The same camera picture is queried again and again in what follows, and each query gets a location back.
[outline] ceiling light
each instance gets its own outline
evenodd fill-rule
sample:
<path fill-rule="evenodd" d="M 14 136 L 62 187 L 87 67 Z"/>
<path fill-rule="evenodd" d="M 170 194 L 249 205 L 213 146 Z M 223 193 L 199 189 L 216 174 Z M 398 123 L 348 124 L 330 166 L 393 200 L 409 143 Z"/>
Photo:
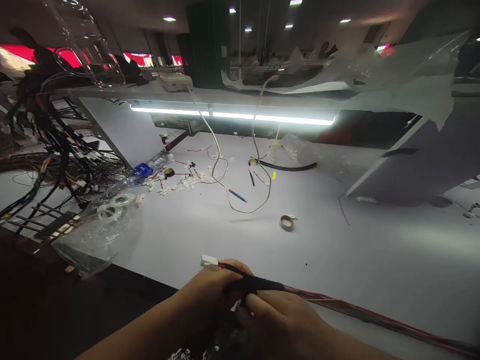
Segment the ceiling light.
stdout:
<path fill-rule="evenodd" d="M 199 112 L 196 110 L 161 109 L 161 108 L 135 107 L 135 106 L 131 106 L 131 109 L 135 112 L 141 112 L 141 113 L 200 116 Z M 210 116 L 208 111 L 202 111 L 201 114 L 204 117 Z M 214 118 L 243 119 L 243 120 L 253 120 L 254 118 L 252 114 L 242 114 L 242 113 L 233 113 L 233 112 L 212 112 L 211 114 Z M 256 120 L 272 121 L 272 122 L 278 122 L 278 123 L 290 123 L 290 124 L 330 126 L 334 123 L 335 117 L 333 117 L 330 120 L 326 120 L 326 119 L 315 119 L 315 118 L 304 118 L 304 117 L 257 115 Z"/>

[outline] masking tape roll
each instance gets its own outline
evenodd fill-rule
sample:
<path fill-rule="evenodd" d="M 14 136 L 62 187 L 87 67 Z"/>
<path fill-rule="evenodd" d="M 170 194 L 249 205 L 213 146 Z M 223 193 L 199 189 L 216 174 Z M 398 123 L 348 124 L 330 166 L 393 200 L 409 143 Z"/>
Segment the masking tape roll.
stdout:
<path fill-rule="evenodd" d="M 96 209 L 98 218 L 106 223 L 117 221 L 122 216 L 122 208 L 110 205 L 101 205 Z"/>
<path fill-rule="evenodd" d="M 280 216 L 280 221 L 278 222 L 282 229 L 292 230 L 294 227 L 294 219 L 288 215 Z"/>
<path fill-rule="evenodd" d="M 130 204 L 133 200 L 135 200 L 135 195 L 129 192 L 121 193 L 114 196 L 108 206 L 117 208 L 122 207 Z"/>
<path fill-rule="evenodd" d="M 165 174 L 165 176 L 166 176 L 167 178 L 170 178 L 170 177 L 172 177 L 173 175 L 175 175 L 175 171 L 174 171 L 171 167 L 169 167 L 168 169 L 166 169 L 163 173 Z"/>

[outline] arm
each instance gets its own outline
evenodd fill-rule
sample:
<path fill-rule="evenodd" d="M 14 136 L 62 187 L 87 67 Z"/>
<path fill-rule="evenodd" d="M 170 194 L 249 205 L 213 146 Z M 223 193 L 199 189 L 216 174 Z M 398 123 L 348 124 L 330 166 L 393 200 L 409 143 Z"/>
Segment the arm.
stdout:
<path fill-rule="evenodd" d="M 395 360 L 396 357 L 364 344 L 328 325 L 299 296 L 283 291 L 259 291 L 237 310 L 247 329 L 262 335 L 264 349 L 275 358 L 329 360 Z"/>
<path fill-rule="evenodd" d="M 236 260 L 224 260 L 251 274 Z M 218 310 L 230 309 L 237 298 L 226 296 L 227 285 L 242 278 L 218 268 L 201 270 L 175 295 L 159 303 L 77 359 L 167 359 L 188 338 L 206 329 Z"/>

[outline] hand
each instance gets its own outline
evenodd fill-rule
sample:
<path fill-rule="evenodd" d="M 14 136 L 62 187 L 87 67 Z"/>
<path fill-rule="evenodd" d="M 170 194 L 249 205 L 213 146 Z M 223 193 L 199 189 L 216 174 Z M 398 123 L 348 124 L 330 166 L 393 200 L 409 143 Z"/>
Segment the hand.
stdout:
<path fill-rule="evenodd" d="M 253 275 L 249 267 L 238 260 L 221 262 Z M 228 285 L 241 279 L 240 274 L 220 267 L 216 270 L 203 269 L 173 296 L 192 320 L 189 326 L 193 333 L 208 327 L 217 313 L 230 310 L 241 298 L 240 293 L 225 291 Z"/>
<path fill-rule="evenodd" d="M 237 317 L 262 341 L 261 349 L 275 359 L 329 359 L 336 330 L 299 296 L 284 291 L 259 291 L 246 297 Z"/>

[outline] wire connector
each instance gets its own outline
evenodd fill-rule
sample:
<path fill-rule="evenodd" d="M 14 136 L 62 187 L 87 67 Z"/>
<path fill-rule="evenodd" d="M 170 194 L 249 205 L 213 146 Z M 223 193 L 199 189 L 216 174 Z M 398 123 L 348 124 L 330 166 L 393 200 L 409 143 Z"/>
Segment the wire connector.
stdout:
<path fill-rule="evenodd" d="M 217 260 L 216 257 L 202 255 L 200 266 L 208 270 L 216 270 L 217 267 L 219 266 L 219 261 Z"/>

